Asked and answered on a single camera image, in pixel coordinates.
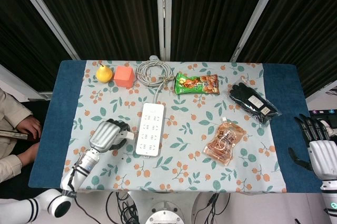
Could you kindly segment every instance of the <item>yellow pear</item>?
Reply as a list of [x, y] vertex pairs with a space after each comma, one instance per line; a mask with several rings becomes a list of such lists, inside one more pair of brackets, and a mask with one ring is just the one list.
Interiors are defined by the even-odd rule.
[[112, 78], [113, 75], [112, 70], [103, 64], [100, 65], [101, 66], [96, 71], [96, 77], [100, 82], [107, 83]]

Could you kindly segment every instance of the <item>black curtain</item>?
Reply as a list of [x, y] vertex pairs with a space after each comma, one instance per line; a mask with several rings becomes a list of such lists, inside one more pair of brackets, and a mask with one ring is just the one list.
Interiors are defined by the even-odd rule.
[[159, 56], [157, 0], [44, 0], [83, 60]]
[[337, 0], [270, 0], [238, 61], [298, 67], [306, 96], [337, 79]]
[[172, 0], [172, 61], [230, 60], [259, 0]]
[[0, 64], [37, 91], [52, 91], [67, 52], [29, 0], [0, 0]]

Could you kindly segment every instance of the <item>white power strip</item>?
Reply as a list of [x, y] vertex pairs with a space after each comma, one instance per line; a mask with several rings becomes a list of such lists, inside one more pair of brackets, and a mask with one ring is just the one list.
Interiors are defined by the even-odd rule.
[[137, 154], [151, 157], [158, 155], [163, 117], [164, 106], [162, 104], [144, 104], [136, 147]]

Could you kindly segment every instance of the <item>orange block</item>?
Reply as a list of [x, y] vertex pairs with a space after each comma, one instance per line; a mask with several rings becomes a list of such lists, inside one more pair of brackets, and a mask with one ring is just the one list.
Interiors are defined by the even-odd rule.
[[114, 82], [119, 87], [131, 88], [135, 74], [131, 67], [118, 66], [114, 76]]

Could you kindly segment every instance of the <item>snack bag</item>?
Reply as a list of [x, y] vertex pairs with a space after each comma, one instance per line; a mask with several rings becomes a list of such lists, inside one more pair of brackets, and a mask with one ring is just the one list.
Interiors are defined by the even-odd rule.
[[228, 91], [230, 98], [235, 103], [264, 126], [268, 125], [273, 117], [282, 114], [271, 102], [261, 97], [243, 80], [237, 81]]
[[244, 135], [243, 129], [238, 125], [224, 121], [217, 128], [215, 137], [207, 143], [204, 153], [224, 165], [228, 165], [233, 155], [233, 148]]
[[174, 89], [176, 94], [184, 93], [211, 93], [219, 94], [217, 75], [203, 75], [187, 77], [178, 73]]

